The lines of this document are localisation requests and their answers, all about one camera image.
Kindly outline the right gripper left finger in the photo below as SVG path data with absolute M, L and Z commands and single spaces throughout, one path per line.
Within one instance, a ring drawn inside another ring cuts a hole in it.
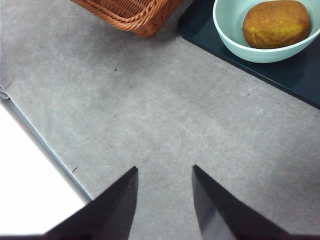
M 127 240 L 138 195 L 132 167 L 97 198 L 44 234 L 4 235 L 2 240 Z

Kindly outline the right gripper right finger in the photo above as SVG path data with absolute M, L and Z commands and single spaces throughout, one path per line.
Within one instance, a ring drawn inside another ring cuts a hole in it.
M 194 209 L 203 240 L 318 240 L 285 231 L 237 199 L 198 165 L 192 167 Z

